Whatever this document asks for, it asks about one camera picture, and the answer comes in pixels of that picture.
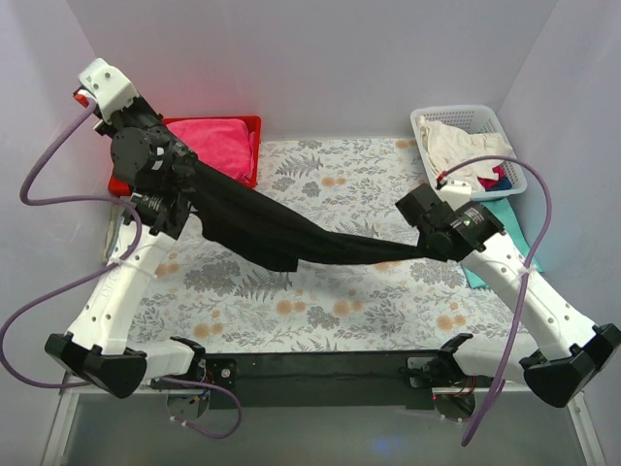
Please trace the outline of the black t shirt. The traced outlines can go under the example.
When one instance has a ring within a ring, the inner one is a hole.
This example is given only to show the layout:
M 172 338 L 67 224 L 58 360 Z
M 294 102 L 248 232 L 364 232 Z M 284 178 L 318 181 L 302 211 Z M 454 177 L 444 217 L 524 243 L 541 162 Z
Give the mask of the black t shirt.
M 441 257 L 427 249 L 327 231 L 273 199 L 203 163 L 187 179 L 205 239 L 274 272 L 295 272 L 301 260 L 369 265 Z

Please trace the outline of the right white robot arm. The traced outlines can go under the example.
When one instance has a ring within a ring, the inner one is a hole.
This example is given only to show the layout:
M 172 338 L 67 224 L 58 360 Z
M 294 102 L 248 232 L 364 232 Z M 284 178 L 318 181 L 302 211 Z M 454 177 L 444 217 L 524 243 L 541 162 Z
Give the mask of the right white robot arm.
M 620 330 L 599 325 L 564 299 L 523 257 L 502 223 L 463 193 L 445 201 L 451 186 L 423 184 L 396 207 L 419 231 L 418 245 L 430 258 L 453 260 L 485 281 L 507 305 L 526 334 L 515 338 L 509 355 L 495 343 L 462 333 L 413 369 L 418 379 L 457 383 L 467 377 L 503 377 L 522 383 L 544 403 L 564 408 L 620 348 Z

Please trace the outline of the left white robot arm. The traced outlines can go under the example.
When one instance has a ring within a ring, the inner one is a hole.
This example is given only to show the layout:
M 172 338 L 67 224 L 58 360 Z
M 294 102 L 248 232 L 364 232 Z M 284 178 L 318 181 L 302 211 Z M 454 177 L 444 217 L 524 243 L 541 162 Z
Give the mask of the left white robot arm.
M 111 139 L 114 176 L 131 187 L 107 271 L 83 310 L 45 351 L 73 376 L 118 398 L 171 377 L 185 385 L 203 376 L 204 349 L 181 337 L 132 344 L 129 330 L 156 270 L 176 243 L 191 204 L 183 183 L 197 155 L 169 131 L 132 82 L 102 58 L 79 74 L 75 97 L 96 104 L 95 130 Z

